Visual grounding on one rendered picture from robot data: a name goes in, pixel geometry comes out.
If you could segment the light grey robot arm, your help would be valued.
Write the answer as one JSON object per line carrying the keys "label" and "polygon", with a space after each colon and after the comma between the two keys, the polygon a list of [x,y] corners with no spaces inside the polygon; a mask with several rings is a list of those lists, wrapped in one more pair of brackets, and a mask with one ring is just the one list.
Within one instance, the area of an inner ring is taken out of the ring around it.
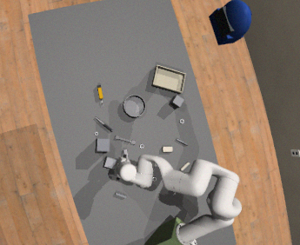
{"label": "light grey robot arm", "polygon": [[211,215],[202,215],[191,222],[177,225],[177,239],[183,245],[196,245],[197,238],[230,226],[234,222],[234,217],[242,210],[240,201],[234,197],[239,183],[238,175],[213,162],[197,159],[192,163],[190,172],[174,170],[159,156],[141,155],[137,166],[130,164],[129,159],[124,163],[127,164],[121,168],[117,166],[117,173],[127,182],[133,182],[144,188],[150,187],[156,163],[167,190],[195,197],[205,192],[211,175],[217,178],[215,187],[209,192],[206,200]]}

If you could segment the beige open box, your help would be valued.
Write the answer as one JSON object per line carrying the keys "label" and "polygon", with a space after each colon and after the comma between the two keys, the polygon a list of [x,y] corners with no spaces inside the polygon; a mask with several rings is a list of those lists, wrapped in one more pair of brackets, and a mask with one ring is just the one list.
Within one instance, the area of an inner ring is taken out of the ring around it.
{"label": "beige open box", "polygon": [[157,65],[152,81],[152,86],[181,94],[183,93],[185,75],[186,74],[183,72]]}

